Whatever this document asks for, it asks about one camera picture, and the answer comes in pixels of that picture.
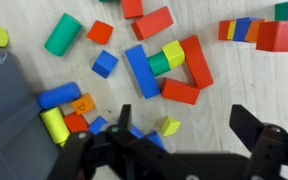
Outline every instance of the red rectangular block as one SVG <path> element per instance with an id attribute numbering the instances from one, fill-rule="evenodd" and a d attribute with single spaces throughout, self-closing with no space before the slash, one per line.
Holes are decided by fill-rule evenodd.
<path id="1" fill-rule="evenodd" d="M 142 0 L 122 0 L 122 7 L 126 19 L 143 16 Z"/>
<path id="2" fill-rule="evenodd" d="M 218 39 L 219 40 L 231 41 L 231 39 L 227 39 L 227 35 L 228 35 L 230 23 L 232 21 L 234 21 L 234 20 L 220 21 L 220 26 L 219 26 L 219 30 L 218 30 Z"/>
<path id="3" fill-rule="evenodd" d="M 163 98 L 195 105 L 200 90 L 193 85 L 164 78 L 161 95 Z"/>
<path id="4" fill-rule="evenodd" d="M 214 84 L 198 37 L 193 35 L 180 43 L 185 53 L 186 63 L 197 87 L 203 89 Z"/>
<path id="5" fill-rule="evenodd" d="M 88 131 L 88 123 L 84 116 L 78 115 L 76 112 L 65 116 L 64 122 L 72 133 L 78 131 Z"/>
<path id="6" fill-rule="evenodd" d="M 170 11 L 165 6 L 132 23 L 133 31 L 139 41 L 146 39 L 173 24 Z"/>
<path id="7" fill-rule="evenodd" d="M 271 52 L 288 52 L 288 21 L 261 23 L 256 49 Z"/>

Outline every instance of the blue cylinder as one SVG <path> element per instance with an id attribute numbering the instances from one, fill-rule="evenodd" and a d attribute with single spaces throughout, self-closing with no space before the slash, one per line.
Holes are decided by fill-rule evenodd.
<path id="1" fill-rule="evenodd" d="M 75 82 L 70 82 L 38 95 L 38 103 L 43 109 L 50 109 L 81 97 L 81 91 Z"/>

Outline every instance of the light wood grain floor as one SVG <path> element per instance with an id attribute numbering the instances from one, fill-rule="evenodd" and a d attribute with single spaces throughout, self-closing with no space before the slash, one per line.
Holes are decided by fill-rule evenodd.
<path id="1" fill-rule="evenodd" d="M 89 122 L 102 115 L 114 121 L 123 104 L 133 107 L 134 124 L 144 133 L 159 130 L 163 119 L 172 116 L 182 122 L 176 135 L 162 140 L 168 151 L 225 150 L 249 155 L 228 125 L 232 104 L 242 104 L 266 122 L 288 131 L 288 53 L 255 50 L 254 44 L 220 42 L 218 22 L 255 16 L 274 18 L 275 3 L 281 0 L 143 0 L 144 13 L 168 6 L 174 24 L 142 42 L 136 40 L 130 24 L 123 18 L 120 3 L 98 0 L 0 0 L 0 26 L 10 35 L 8 50 L 35 93 L 75 81 L 89 92 L 96 110 L 86 114 Z M 55 57 L 43 48 L 61 15 L 78 19 L 84 29 L 64 57 Z M 95 20 L 114 26 L 110 42 L 98 45 L 85 38 Z M 161 46 L 197 34 L 200 38 L 215 84 L 202 91 L 195 106 L 172 102 L 160 96 L 145 100 L 132 74 L 124 51 L 139 43 L 148 56 Z M 105 80 L 91 71 L 103 50 L 119 58 L 117 68 Z M 192 82 L 186 65 L 158 77 Z M 73 109 L 63 105 L 65 113 Z M 96 179 L 114 179 L 109 169 L 98 171 Z"/>

